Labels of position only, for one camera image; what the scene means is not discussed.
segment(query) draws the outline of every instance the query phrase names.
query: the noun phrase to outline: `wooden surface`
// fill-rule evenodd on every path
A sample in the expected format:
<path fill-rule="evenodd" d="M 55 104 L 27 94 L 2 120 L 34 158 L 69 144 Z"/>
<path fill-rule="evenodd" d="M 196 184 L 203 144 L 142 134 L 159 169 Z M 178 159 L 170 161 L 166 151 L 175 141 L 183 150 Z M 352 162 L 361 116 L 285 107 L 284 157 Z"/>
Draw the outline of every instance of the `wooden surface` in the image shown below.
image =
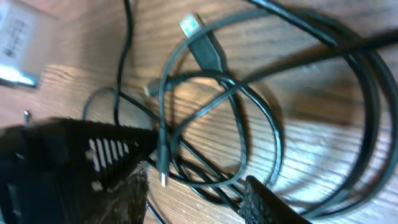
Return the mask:
<path fill-rule="evenodd" d="M 38 91 L 0 86 L 0 125 L 22 123 L 22 112 L 35 119 L 49 116 L 79 118 L 88 95 L 101 86 L 114 86 L 116 66 L 124 42 L 123 5 L 117 0 L 25 0 L 60 18 L 57 56 L 42 75 Z M 281 0 L 291 6 L 314 8 L 340 19 L 362 35 L 398 27 L 396 0 Z M 141 0 L 137 3 L 136 36 L 123 77 L 128 93 L 143 95 L 142 87 L 158 77 L 172 49 L 183 38 L 179 21 L 190 11 L 205 22 L 252 6 L 238 0 Z M 315 45 L 316 40 L 276 17 L 233 25 L 216 32 L 231 70 L 240 77 L 279 57 Z M 398 47 L 380 51 L 398 75 Z M 182 70 L 197 69 L 188 55 Z M 358 83 L 341 59 L 316 63 L 253 84 L 277 110 L 286 131 L 282 175 L 274 191 L 283 198 L 316 203 L 330 194 L 349 172 L 363 133 L 363 98 Z M 175 91 L 173 119 L 180 121 L 217 93 L 213 81 L 195 80 Z M 251 152 L 246 174 L 264 179 L 269 173 L 274 145 L 265 117 L 243 98 L 250 121 Z M 156 99 L 147 99 L 153 110 Z M 90 108 L 90 119 L 111 122 L 111 96 Z M 133 124 L 136 110 L 122 103 L 122 120 Z M 389 147 L 390 119 L 383 104 L 377 152 L 363 185 L 378 173 Z M 221 105 L 187 128 L 185 137 L 201 152 L 233 172 L 239 159 L 239 140 L 228 105 Z M 151 200 L 168 223 L 242 223 L 227 208 L 203 201 L 188 187 L 171 181 L 163 189 L 150 171 Z M 396 223 L 398 178 L 360 210 L 315 223 Z M 150 214 L 147 223 L 155 223 Z"/>

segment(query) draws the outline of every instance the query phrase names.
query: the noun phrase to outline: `cable end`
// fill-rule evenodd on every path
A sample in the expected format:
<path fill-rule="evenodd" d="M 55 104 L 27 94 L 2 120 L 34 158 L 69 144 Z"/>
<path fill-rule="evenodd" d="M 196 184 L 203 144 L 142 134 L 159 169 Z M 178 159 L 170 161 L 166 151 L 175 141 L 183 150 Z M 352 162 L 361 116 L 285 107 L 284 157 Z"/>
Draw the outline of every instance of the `cable end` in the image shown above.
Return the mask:
<path fill-rule="evenodd" d="M 201 29 L 201 21 L 196 13 L 190 13 L 181 22 L 180 27 L 186 37 L 190 37 L 197 30 Z"/>
<path fill-rule="evenodd" d="M 145 95 L 148 97 L 154 97 L 159 95 L 159 88 L 160 88 L 161 79 L 155 78 L 154 80 L 150 81 L 145 87 L 144 92 Z M 172 89 L 171 84 L 166 83 L 165 90 L 169 91 Z"/>
<path fill-rule="evenodd" d="M 167 177 L 167 175 L 165 173 L 161 173 L 160 181 L 162 183 L 162 187 L 166 187 L 167 186 L 168 177 Z"/>

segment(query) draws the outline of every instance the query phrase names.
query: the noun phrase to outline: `power adapter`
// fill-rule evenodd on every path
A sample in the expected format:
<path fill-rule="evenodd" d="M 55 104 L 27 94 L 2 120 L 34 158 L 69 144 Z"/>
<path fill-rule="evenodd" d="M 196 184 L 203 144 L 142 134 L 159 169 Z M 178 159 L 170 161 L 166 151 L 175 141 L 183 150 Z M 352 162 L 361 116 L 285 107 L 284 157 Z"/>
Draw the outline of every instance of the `power adapter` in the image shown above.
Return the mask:
<path fill-rule="evenodd" d="M 37 87 L 53 54 L 58 19 L 18 0 L 0 0 L 0 83 Z"/>

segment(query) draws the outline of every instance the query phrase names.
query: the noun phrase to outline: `wood grain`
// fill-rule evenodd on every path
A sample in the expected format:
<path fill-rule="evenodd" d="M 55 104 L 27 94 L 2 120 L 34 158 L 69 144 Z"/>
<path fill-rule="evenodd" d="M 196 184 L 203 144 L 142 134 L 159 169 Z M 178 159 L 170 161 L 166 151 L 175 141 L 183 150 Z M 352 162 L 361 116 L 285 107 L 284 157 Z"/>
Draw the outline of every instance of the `wood grain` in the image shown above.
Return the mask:
<path fill-rule="evenodd" d="M 95 89 L 115 84 L 116 66 L 124 42 L 125 17 L 121 1 L 25 0 L 60 18 L 59 53 L 43 73 L 38 91 L 0 86 L 0 125 L 22 122 L 30 109 L 35 119 L 48 116 L 79 118 L 84 101 Z M 289 6 L 315 9 L 337 18 L 361 35 L 398 27 L 395 0 L 283 0 Z M 123 77 L 123 89 L 143 97 L 142 87 L 158 77 L 171 51 L 183 39 L 179 21 L 190 11 L 205 22 L 253 8 L 238 0 L 136 1 L 136 35 Z M 215 33 L 238 77 L 288 54 L 317 44 L 307 34 L 272 16 L 236 24 Z M 398 48 L 380 51 L 394 75 L 398 74 Z M 181 70 L 198 69 L 191 55 Z M 363 134 L 363 98 L 358 82 L 342 59 L 296 68 L 252 85 L 280 109 L 286 134 L 286 154 L 275 192 L 282 198 L 316 203 L 336 189 L 358 155 Z M 220 88 L 198 79 L 174 92 L 173 115 L 181 121 L 214 96 Z M 246 175 L 264 179 L 270 172 L 274 142 L 265 117 L 243 97 L 250 123 L 251 148 Z M 156 99 L 145 98 L 154 111 Z M 111 96 L 93 102 L 90 119 L 111 122 Z M 135 124 L 137 110 L 122 102 L 123 123 Z M 390 118 L 383 100 L 382 119 L 373 161 L 362 179 L 379 173 L 390 143 Z M 204 155 L 233 172 L 239 159 L 239 138 L 230 107 L 222 104 L 192 123 L 185 137 Z M 186 158 L 192 159 L 186 152 Z M 171 181 L 163 189 L 150 171 L 151 200 L 169 223 L 242 223 L 227 208 L 215 208 L 188 187 Z M 398 175 L 372 202 L 347 216 L 315 223 L 395 223 L 398 218 Z M 155 223 L 151 214 L 146 223 Z"/>

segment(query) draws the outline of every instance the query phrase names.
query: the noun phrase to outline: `coiled cable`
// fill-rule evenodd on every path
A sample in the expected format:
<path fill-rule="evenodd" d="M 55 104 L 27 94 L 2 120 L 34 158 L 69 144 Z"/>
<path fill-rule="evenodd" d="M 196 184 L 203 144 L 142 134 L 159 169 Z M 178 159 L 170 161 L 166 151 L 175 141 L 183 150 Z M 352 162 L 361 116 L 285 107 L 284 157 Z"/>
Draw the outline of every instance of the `coiled cable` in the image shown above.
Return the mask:
<path fill-rule="evenodd" d="M 219 105 L 224 100 L 230 98 L 231 95 L 233 95 L 236 91 L 243 92 L 264 113 L 274 132 L 276 149 L 275 160 L 273 164 L 273 170 L 268 179 L 264 182 L 268 187 L 272 187 L 277 180 L 277 176 L 282 165 L 284 148 L 283 130 L 276 116 L 273 114 L 271 107 L 260 96 L 258 96 L 255 91 L 250 89 L 248 84 L 291 68 L 333 57 L 343 57 L 347 64 L 354 71 L 363 93 L 365 110 L 363 143 L 361 145 L 361 150 L 359 152 L 357 161 L 355 162 L 346 180 L 334 193 L 324 199 L 324 201 L 320 202 L 316 206 L 308 208 L 306 211 L 302 212 L 301 215 L 312 220 L 325 219 L 334 217 L 336 215 L 342 215 L 358 208 L 362 204 L 371 200 L 384 188 L 388 180 L 393 175 L 394 169 L 398 163 L 398 88 L 388 66 L 380 57 L 380 55 L 374 50 L 376 48 L 398 42 L 398 30 L 392 30 L 383 34 L 375 35 L 373 37 L 360 38 L 358 34 L 343 24 L 313 11 L 306 9 L 288 9 L 280 4 L 268 0 L 251 0 L 249 2 L 257 5 L 260 9 L 234 14 L 202 27 L 191 37 L 184 40 L 176 47 L 172 53 L 172 56 L 170 57 L 170 60 L 166 63 L 164 71 L 162 72 L 162 79 L 159 89 L 159 116 L 156 116 L 151 110 L 120 91 L 122 74 L 122 69 L 120 68 L 121 66 L 123 67 L 123 63 L 126 58 L 125 52 L 128 51 L 131 44 L 127 40 L 126 46 L 123 50 L 124 53 L 122 54 L 121 61 L 119 63 L 118 71 L 120 72 L 118 72 L 118 82 L 116 89 L 102 88 L 95 91 L 88 98 L 88 101 L 85 104 L 83 109 L 83 119 L 86 116 L 90 101 L 95 97 L 95 95 L 103 91 L 114 91 L 114 120 L 116 124 L 119 124 L 118 107 L 120 97 L 134 104 L 143 112 L 148 114 L 154 121 L 160 123 L 159 141 L 161 145 L 167 147 L 158 150 L 167 150 L 166 153 L 170 154 L 171 158 L 167 157 L 165 159 L 160 157 L 158 158 L 157 162 L 166 162 L 167 164 L 169 162 L 172 163 L 178 174 L 169 173 L 170 178 L 183 184 L 187 184 L 205 200 L 213 202 L 217 205 L 229 206 L 236 213 L 239 213 L 243 194 L 235 185 L 235 182 L 241 177 L 247 166 L 246 144 L 248 137 L 244 134 L 244 131 L 240 130 L 244 128 L 243 119 L 236 117 L 238 130 L 240 130 L 239 134 L 241 136 L 242 149 L 239 169 L 232 177 L 229 177 L 223 173 L 222 170 L 217 168 L 216 165 L 209 161 L 205 156 L 200 154 L 200 152 L 198 152 L 189 142 L 181 137 L 181 133 L 183 132 L 184 128 L 195 119 L 208 113 L 211 109 Z M 124 5 L 129 8 L 129 1 L 124 0 Z M 127 20 L 132 21 L 132 14 L 128 12 L 131 12 L 131 10 L 126 9 Z M 302 29 L 304 32 L 307 32 L 314 38 L 318 39 L 321 43 L 325 44 L 328 48 L 320 49 L 307 55 L 289 56 L 279 60 L 276 63 L 257 70 L 252 74 L 249 74 L 242 80 L 234 80 L 230 78 L 228 74 L 216 71 L 186 72 L 173 77 L 168 75 L 181 53 L 186 50 L 188 44 L 192 43 L 198 37 L 205 35 L 207 32 L 219 29 L 232 23 L 269 16 L 271 14 L 275 14 L 281 19 Z M 127 39 L 132 38 L 132 26 L 132 22 L 127 23 Z M 196 110 L 190 116 L 185 118 L 175 129 L 171 129 L 165 120 L 164 93 L 165 91 L 176 87 L 182 82 L 196 77 L 214 79 L 225 88 L 225 91 L 213 98 L 206 105 L 202 106 L 199 110 Z M 351 193 L 351 190 L 360 180 L 361 176 L 369 165 L 369 161 L 374 152 L 375 143 L 377 141 L 378 127 L 380 122 L 380 102 L 378 89 L 383 91 L 387 98 L 387 102 L 389 103 L 392 123 L 391 148 L 388 155 L 389 159 L 387 160 L 386 165 L 383 167 L 381 175 L 378 177 L 377 184 L 368 194 L 343 208 L 331 210 L 333 206 L 349 199 L 348 197 Z M 236 114 L 237 110 L 242 109 L 240 108 L 240 105 L 234 105 L 233 100 L 230 100 L 230 102 L 231 106 L 233 106 L 234 114 Z M 167 142 L 169 135 L 171 136 L 171 140 L 170 142 Z M 209 171 L 205 171 L 197 165 L 182 159 L 178 153 L 180 146 L 184 147 L 191 154 L 193 154 L 193 156 L 196 157 L 198 161 Z M 148 163 L 154 167 L 156 167 L 157 162 L 151 159 L 148 160 Z M 203 179 L 203 182 L 190 180 L 184 169 L 189 169 L 195 172 Z M 216 192 L 217 196 L 206 192 L 202 189 L 203 187 L 211 187 Z M 230 198 L 220 187 L 229 187 L 232 192 L 236 194 L 237 198 Z"/>

